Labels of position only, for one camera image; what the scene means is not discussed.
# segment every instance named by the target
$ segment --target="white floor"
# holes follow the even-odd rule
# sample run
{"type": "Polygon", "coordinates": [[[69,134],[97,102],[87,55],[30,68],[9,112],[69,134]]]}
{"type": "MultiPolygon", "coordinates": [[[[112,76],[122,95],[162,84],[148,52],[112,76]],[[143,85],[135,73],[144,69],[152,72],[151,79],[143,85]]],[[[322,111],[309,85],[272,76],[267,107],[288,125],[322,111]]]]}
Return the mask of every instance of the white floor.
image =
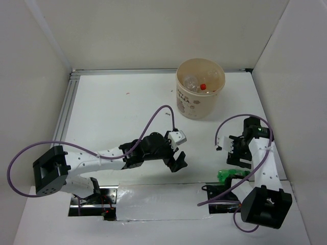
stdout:
{"type": "MultiPolygon", "coordinates": [[[[165,104],[173,107],[176,127],[183,130],[188,139],[180,147],[186,153],[188,167],[172,174],[162,161],[150,161],[139,168],[101,171],[85,176],[97,178],[100,185],[216,182],[218,170],[233,167],[226,164],[227,152],[215,151],[214,138],[219,124],[241,113],[265,118],[248,72],[226,73],[226,85],[219,94],[216,109],[203,120],[190,120],[178,112],[174,73],[82,76],[65,141],[94,151],[131,142],[140,136],[156,109],[165,104]]],[[[165,134],[172,129],[171,116],[166,112],[169,110],[158,114],[149,134],[165,134]]],[[[236,118],[227,123],[220,135],[241,135],[243,119],[236,118]]],[[[279,177],[285,180],[277,152],[275,156],[279,177]]]]}
{"type": "MultiPolygon", "coordinates": [[[[177,173],[171,173],[162,161],[149,161],[135,169],[107,170],[85,176],[97,178],[100,185],[155,184],[159,188],[161,184],[217,182],[218,170],[233,168],[226,164],[226,152],[215,151],[214,136],[218,125],[230,116],[252,113],[265,117],[250,73],[226,73],[226,86],[219,95],[216,109],[203,120],[190,120],[179,114],[175,93],[174,73],[82,76],[68,127],[64,129],[66,141],[96,151],[119,146],[138,138],[154,111],[168,104],[175,111],[176,127],[188,138],[180,149],[185,151],[189,164],[177,173]]],[[[158,114],[149,133],[164,134],[172,128],[171,115],[166,112],[169,111],[158,114]]],[[[243,118],[237,118],[222,129],[221,135],[240,135],[242,131],[243,118]]],[[[285,180],[277,152],[275,157],[279,177],[285,180]]],[[[292,193],[289,182],[282,183],[284,190],[292,193]]],[[[279,230],[260,227],[252,234],[237,230],[232,214],[209,215],[208,209],[197,209],[198,200],[192,198],[176,198],[164,207],[162,203],[158,205],[160,220],[150,217],[149,221],[140,221],[143,216],[135,215],[136,221],[124,218],[124,221],[106,222],[101,217],[68,217],[70,197],[59,192],[28,199],[15,244],[310,244],[294,197],[279,230]],[[192,203],[183,204],[186,200],[192,203]],[[183,210],[179,214],[183,220],[177,220],[173,209],[186,207],[189,218],[183,210]],[[165,208],[170,215],[165,216],[165,208]]],[[[242,224],[242,227],[249,229],[253,225],[242,224]]]]}

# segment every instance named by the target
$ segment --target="metal frame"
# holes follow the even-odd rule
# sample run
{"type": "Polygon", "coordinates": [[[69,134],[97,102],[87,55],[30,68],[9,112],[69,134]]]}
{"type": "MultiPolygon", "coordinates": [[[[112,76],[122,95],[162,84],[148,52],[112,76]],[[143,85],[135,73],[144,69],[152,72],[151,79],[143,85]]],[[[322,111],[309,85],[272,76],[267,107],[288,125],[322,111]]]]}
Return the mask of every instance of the metal frame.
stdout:
{"type": "MultiPolygon", "coordinates": [[[[117,190],[118,190],[118,186],[117,185],[113,185],[113,186],[100,186],[100,189],[108,189],[108,194],[109,197],[112,201],[112,207],[116,206],[116,202],[117,202],[117,190]]],[[[88,205],[83,205],[84,208],[99,208],[101,207],[101,203],[100,204],[88,204],[88,205]]],[[[110,207],[110,205],[108,204],[104,204],[104,207],[110,207]]],[[[69,208],[77,208],[78,207],[78,200],[77,197],[72,195],[71,197],[71,204],[69,206],[69,208]]]]}
{"type": "MultiPolygon", "coordinates": [[[[111,75],[111,74],[173,74],[177,69],[130,69],[130,70],[73,70],[69,78],[66,95],[61,107],[57,127],[53,136],[53,140],[65,140],[69,120],[71,118],[74,101],[81,76],[94,75],[111,75]]],[[[226,69],[226,72],[246,72],[245,69],[226,69]]]]}

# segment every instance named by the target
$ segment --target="white plastic bracket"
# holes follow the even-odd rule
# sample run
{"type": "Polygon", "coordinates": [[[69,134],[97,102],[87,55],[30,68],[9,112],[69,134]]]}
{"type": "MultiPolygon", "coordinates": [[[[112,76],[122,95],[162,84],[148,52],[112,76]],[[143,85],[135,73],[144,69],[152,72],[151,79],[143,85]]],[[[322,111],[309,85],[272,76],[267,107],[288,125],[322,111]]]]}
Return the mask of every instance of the white plastic bracket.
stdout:
{"type": "Polygon", "coordinates": [[[221,147],[223,150],[233,153],[233,140],[224,136],[223,138],[218,138],[217,146],[221,147]]]}
{"type": "Polygon", "coordinates": [[[176,151],[179,145],[187,141],[185,134],[181,130],[168,133],[168,139],[171,140],[171,146],[174,151],[176,151]]]}
{"type": "Polygon", "coordinates": [[[125,166],[125,162],[122,158],[116,160],[100,158],[100,156],[117,157],[121,155],[123,155],[123,151],[118,147],[97,152],[96,156],[83,151],[68,152],[65,156],[67,165],[71,166],[71,169],[68,171],[68,177],[71,178],[76,175],[100,170],[121,170],[125,166]]]}
{"type": "Polygon", "coordinates": [[[66,179],[66,184],[60,189],[60,191],[73,193],[80,198],[85,198],[93,194],[94,185],[90,178],[74,176],[66,179]]]}

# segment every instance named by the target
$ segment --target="white wall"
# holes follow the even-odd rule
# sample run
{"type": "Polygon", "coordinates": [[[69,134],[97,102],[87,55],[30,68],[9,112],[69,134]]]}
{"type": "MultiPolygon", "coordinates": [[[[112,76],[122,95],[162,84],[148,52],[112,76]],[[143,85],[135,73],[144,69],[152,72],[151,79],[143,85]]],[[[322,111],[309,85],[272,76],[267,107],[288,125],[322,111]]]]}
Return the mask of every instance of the white wall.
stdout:
{"type": "Polygon", "coordinates": [[[312,245],[327,240],[327,1],[290,0],[253,78],[312,245]]]}
{"type": "MultiPolygon", "coordinates": [[[[68,82],[68,71],[23,0],[0,3],[0,237],[12,244],[26,198],[7,184],[11,158],[33,142],[51,139],[68,82]]],[[[13,167],[13,182],[28,192],[32,163],[49,146],[23,155],[13,167]]]]}
{"type": "Polygon", "coordinates": [[[288,0],[36,0],[76,69],[254,68],[288,0]]]}

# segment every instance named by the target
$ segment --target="green object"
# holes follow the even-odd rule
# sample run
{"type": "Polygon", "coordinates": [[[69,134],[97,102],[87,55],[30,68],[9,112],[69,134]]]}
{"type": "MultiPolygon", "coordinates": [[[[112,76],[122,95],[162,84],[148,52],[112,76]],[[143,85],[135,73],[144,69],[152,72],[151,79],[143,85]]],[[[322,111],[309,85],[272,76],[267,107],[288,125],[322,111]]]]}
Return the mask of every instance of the green object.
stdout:
{"type": "Polygon", "coordinates": [[[239,175],[239,176],[247,176],[250,173],[250,171],[247,170],[239,170],[239,169],[223,169],[218,171],[218,179],[220,183],[225,183],[226,178],[229,175],[239,175]]]}

